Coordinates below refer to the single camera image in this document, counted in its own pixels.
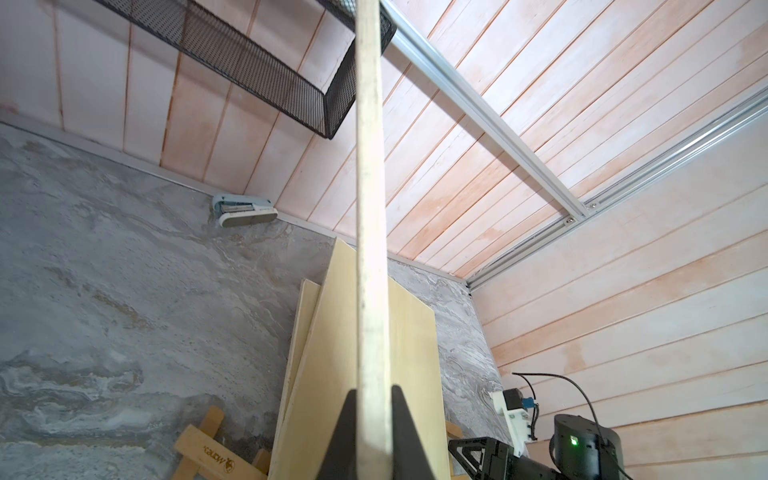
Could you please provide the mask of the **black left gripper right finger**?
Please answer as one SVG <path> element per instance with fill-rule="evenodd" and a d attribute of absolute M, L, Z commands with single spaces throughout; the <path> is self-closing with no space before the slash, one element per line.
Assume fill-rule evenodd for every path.
<path fill-rule="evenodd" d="M 393 385 L 393 479 L 428 480 L 434 479 L 428 458 L 419 438 L 416 425 L 410 413 L 404 392 L 399 385 Z"/>

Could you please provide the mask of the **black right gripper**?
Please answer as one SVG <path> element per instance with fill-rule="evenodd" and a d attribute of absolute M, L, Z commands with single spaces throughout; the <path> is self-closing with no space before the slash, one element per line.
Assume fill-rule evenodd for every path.
<path fill-rule="evenodd" d="M 471 479 L 622 479 L 618 434 L 584 417 L 558 414 L 549 441 L 549 467 L 491 437 L 454 439 L 448 450 Z"/>

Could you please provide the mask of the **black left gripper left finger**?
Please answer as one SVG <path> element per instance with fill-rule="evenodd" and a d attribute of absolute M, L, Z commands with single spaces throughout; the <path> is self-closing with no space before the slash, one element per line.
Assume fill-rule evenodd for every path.
<path fill-rule="evenodd" d="M 333 430 L 317 480 L 356 480 L 357 390 L 350 390 L 344 400 Z"/>

